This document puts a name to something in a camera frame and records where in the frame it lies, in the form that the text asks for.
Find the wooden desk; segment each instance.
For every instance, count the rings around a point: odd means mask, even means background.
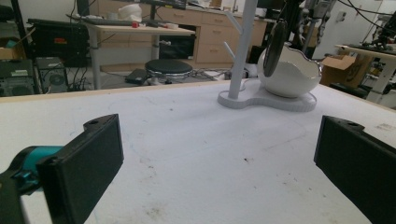
[[[321,85],[308,113],[232,110],[217,103],[229,85],[0,98],[0,170],[25,147],[64,145],[118,113],[124,164],[88,224],[370,223],[313,161],[320,121],[350,119],[396,147],[394,111]],[[32,223],[50,223],[42,192],[23,201]]]
[[[138,27],[132,28],[129,26],[102,26],[91,25],[85,23],[90,34],[90,47],[92,57],[92,73],[93,73],[93,86],[96,90],[101,89],[100,65],[115,64],[115,63],[145,63],[151,59],[158,59],[159,57],[159,42],[160,35],[193,35],[194,31],[177,28],[165,29],[162,27]],[[121,34],[121,35],[152,35],[153,45],[151,48],[100,48],[98,42],[98,35],[100,33]]]
[[[384,91],[385,87],[388,85],[390,79],[393,76],[393,73],[396,70],[396,56],[387,54],[387,53],[375,52],[375,51],[368,50],[368,49],[355,49],[355,48],[351,48],[346,45],[336,45],[336,47],[339,49],[356,52],[356,53],[359,53],[362,55],[369,55],[372,57],[380,58],[381,63],[386,64],[381,75],[378,78],[378,81],[375,83],[373,88],[370,90],[370,93],[366,98],[368,101],[371,101],[374,103],[380,103],[380,100],[382,97],[382,92]]]

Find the white table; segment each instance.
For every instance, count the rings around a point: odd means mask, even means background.
[[[378,81],[375,83],[373,88],[370,90],[367,100],[374,102],[374,103],[380,103],[381,97],[382,97],[382,92],[384,91],[385,87],[387,87],[390,79],[393,76],[393,73],[396,70],[396,55],[391,55],[387,53],[381,53],[381,52],[376,52],[368,49],[356,49],[352,48],[346,45],[336,45],[337,48],[339,49],[344,49],[347,51],[351,52],[356,52],[362,55],[368,55],[376,58],[381,59],[381,63],[385,63],[385,67],[382,70]]]
[[[308,113],[232,110],[217,103],[228,89],[219,81],[0,98],[0,171],[25,147],[64,145],[84,122],[118,113],[124,164],[86,223],[370,223],[313,161],[320,121],[350,119],[396,147],[393,110],[321,85]],[[23,201],[32,223],[50,223],[42,192]]]
[[[93,86],[96,90],[101,89],[100,65],[116,63],[146,63],[151,59],[159,58],[160,35],[193,35],[194,31],[186,29],[166,29],[162,27],[138,27],[130,26],[104,26],[92,25],[84,22],[90,35],[90,47],[92,57]],[[150,48],[101,48],[98,35],[152,35],[153,45]]]

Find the stool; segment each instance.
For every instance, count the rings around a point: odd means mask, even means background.
[[[158,77],[165,78],[165,84],[171,84],[172,79],[185,78],[192,71],[189,64],[172,59],[151,60],[145,64],[145,67],[148,76],[151,77],[151,85],[158,84]]]

